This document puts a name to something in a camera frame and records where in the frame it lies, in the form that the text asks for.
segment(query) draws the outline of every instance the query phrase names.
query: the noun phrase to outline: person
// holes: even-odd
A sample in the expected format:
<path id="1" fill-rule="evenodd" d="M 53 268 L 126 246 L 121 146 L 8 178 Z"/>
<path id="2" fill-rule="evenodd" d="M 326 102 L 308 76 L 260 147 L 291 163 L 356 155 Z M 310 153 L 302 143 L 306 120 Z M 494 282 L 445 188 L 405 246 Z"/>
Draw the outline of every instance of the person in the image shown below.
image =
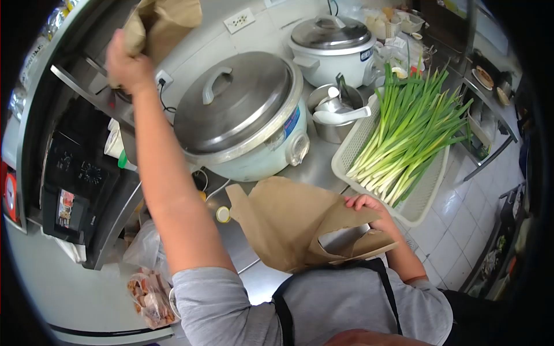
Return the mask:
<path id="1" fill-rule="evenodd" d="M 398 242 L 386 253 L 389 268 L 374 259 L 307 270 L 286 280 L 271 302 L 252 306 L 162 111 L 149 59 L 127 56 L 123 33 L 117 30 L 106 62 L 132 95 L 142 190 L 192 345 L 445 342 L 453 323 L 446 297 L 429 282 L 386 208 L 367 195 L 347 197 L 345 203 L 356 210 L 365 205 L 380 215 L 371 228 Z"/>

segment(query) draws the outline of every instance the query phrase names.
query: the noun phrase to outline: white cable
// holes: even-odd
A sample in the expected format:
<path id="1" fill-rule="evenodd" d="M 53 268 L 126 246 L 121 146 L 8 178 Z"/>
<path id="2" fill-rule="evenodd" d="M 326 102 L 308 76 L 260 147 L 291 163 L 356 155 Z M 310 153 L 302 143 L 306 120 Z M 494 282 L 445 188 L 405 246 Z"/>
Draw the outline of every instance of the white cable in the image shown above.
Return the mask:
<path id="1" fill-rule="evenodd" d="M 229 182 L 231 181 L 231 179 L 227 179 L 227 181 L 225 182 L 225 184 L 221 185 L 217 190 L 215 190 L 214 192 L 210 193 L 207 197 L 206 197 L 206 201 L 208 201 L 208 199 L 210 199 L 213 195 L 215 195 L 216 193 L 220 192 L 224 187 L 227 186 L 227 184 L 229 184 Z"/>
<path id="2" fill-rule="evenodd" d="M 204 188 L 202 189 L 202 192 L 206 191 L 206 189 L 208 188 L 208 175 L 206 174 L 206 172 L 204 172 L 203 170 L 199 169 L 197 171 L 194 171 L 195 173 L 196 172 L 202 172 L 202 174 L 204 174 L 204 177 L 206 178 L 206 185 L 204 186 Z"/>

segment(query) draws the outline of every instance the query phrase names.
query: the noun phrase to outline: black apron strap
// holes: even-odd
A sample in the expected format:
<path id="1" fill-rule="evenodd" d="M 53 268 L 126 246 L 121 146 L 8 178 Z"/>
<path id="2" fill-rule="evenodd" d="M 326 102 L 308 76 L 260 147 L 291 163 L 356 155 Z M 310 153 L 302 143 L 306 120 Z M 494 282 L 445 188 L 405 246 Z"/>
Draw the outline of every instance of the black apron strap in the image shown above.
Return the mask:
<path id="1" fill-rule="evenodd" d="M 400 328 L 400 320 L 398 319 L 398 311 L 396 309 L 396 301 L 394 300 L 394 293 L 392 292 L 391 282 L 388 279 L 387 270 L 383 264 L 383 261 L 380 258 L 373 259 L 371 261 L 349 261 L 344 262 L 339 265 L 330 265 L 324 264 L 321 266 L 312 267 L 302 273 L 295 274 L 283 282 L 277 291 L 273 294 L 273 303 L 275 304 L 275 311 L 279 317 L 279 322 L 281 324 L 281 332 L 283 336 L 283 346 L 294 346 L 294 322 L 293 316 L 290 313 L 289 307 L 283 298 L 283 293 L 290 286 L 293 278 L 297 278 L 306 272 L 313 270 L 342 270 L 363 267 L 370 270 L 373 270 L 379 274 L 381 282 L 384 287 L 384 291 L 387 294 L 387 299 L 392 308 L 392 313 L 396 319 L 397 334 L 402 335 L 402 329 Z"/>
<path id="2" fill-rule="evenodd" d="M 396 319 L 397 334 L 402 335 L 400 320 L 398 319 L 398 310 L 396 309 L 396 300 L 394 299 L 391 282 L 388 279 L 387 269 L 384 267 L 383 261 L 378 257 L 374 260 L 364 262 L 365 263 L 360 264 L 361 267 L 371 269 L 379 274 L 379 277 L 381 278 L 381 283 L 384 287 L 384 291 L 387 294 L 388 302 L 391 305 L 392 313 L 394 314 L 394 318 Z"/>

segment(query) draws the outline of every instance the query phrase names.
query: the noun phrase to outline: stainless steel cup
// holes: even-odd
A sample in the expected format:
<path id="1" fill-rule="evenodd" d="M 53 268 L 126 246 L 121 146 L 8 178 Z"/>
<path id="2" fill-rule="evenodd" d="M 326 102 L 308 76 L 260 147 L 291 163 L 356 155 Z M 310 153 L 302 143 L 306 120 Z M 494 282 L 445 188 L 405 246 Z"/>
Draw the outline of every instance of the stainless steel cup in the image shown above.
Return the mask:
<path id="1" fill-rule="evenodd" d="M 310 96 L 308 97 L 308 100 L 306 101 L 306 107 L 310 116 L 314 114 L 314 111 L 315 111 L 314 109 L 319 104 L 319 102 L 321 102 L 321 100 L 327 97 L 327 89 L 329 89 L 332 86 L 337 87 L 336 84 L 322 85 L 310 94 Z M 346 87 L 348 89 L 348 94 L 352 99 L 352 103 L 353 103 L 352 106 L 354 109 L 367 106 L 367 100 L 364 99 L 362 95 L 360 95 L 358 90 L 356 90 L 351 86 L 346 86 Z M 346 138 L 346 136 L 354 126 L 355 122 L 356 121 L 353 120 L 340 125 L 332 126 L 332 125 L 323 125 L 314 120 L 314 126 L 317 132 L 317 135 L 322 140 L 326 142 L 340 144 L 342 143 L 342 141 L 344 141 L 344 139 Z"/>

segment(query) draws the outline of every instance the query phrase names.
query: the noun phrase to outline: white tile floor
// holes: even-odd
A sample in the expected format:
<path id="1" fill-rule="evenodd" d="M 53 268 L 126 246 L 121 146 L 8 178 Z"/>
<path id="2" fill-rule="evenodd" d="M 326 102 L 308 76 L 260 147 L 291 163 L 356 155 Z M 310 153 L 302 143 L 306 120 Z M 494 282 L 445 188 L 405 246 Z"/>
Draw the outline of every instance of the white tile floor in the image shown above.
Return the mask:
<path id="1" fill-rule="evenodd" d="M 506 138 L 497 132 L 491 152 Z M 423 222 L 411 229 L 397 222 L 406 238 L 416 243 L 415 254 L 429 280 L 450 290 L 458 290 L 476 265 L 499 212 L 498 197 L 523 181 L 519 143 L 512 142 L 468 182 L 463 179 L 475 165 L 459 146 L 450 148 L 447 171 Z"/>

